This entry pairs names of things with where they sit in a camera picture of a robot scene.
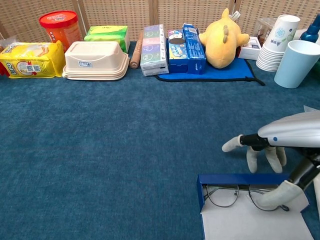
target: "stack of paper cups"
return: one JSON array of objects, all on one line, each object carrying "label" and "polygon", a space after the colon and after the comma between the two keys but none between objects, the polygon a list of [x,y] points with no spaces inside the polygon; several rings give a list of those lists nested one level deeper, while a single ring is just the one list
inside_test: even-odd
[{"label": "stack of paper cups", "polygon": [[285,14],[278,17],[256,61],[258,68],[269,72],[277,71],[299,22],[300,18],[293,15]]}]

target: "stacked food container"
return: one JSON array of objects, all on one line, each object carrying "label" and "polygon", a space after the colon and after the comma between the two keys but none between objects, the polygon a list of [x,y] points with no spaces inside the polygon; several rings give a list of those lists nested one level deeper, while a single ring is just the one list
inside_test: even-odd
[{"label": "stacked food container", "polygon": [[116,41],[76,41],[66,51],[65,62],[64,78],[115,81],[125,76],[129,56]]}]

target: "red lid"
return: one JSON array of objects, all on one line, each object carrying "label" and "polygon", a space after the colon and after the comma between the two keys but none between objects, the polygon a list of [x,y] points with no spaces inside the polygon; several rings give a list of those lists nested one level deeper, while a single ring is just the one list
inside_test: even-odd
[{"label": "red lid", "polygon": [[49,29],[68,27],[77,21],[78,17],[74,11],[53,11],[39,18],[40,25]]}]

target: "stuffed dinosaur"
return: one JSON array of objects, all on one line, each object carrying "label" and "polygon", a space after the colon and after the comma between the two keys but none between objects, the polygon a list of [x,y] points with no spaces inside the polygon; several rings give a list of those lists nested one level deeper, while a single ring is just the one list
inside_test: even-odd
[{"label": "stuffed dinosaur", "polygon": [[240,27],[230,19],[226,8],[220,20],[211,23],[204,33],[199,34],[205,46],[207,61],[217,69],[228,66],[236,56],[236,49],[249,42],[248,34],[241,34]]}]

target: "robotic arm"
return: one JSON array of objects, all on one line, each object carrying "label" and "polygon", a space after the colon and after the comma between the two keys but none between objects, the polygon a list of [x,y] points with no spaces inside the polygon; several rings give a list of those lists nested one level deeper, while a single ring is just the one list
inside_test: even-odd
[{"label": "robotic arm", "polygon": [[284,147],[297,150],[303,156],[289,178],[258,200],[262,207],[280,206],[299,196],[320,173],[320,111],[303,112],[271,122],[256,134],[239,135],[222,146],[224,152],[248,146],[247,163],[252,173],[257,171],[257,155],[265,155],[276,173],[287,162]]}]

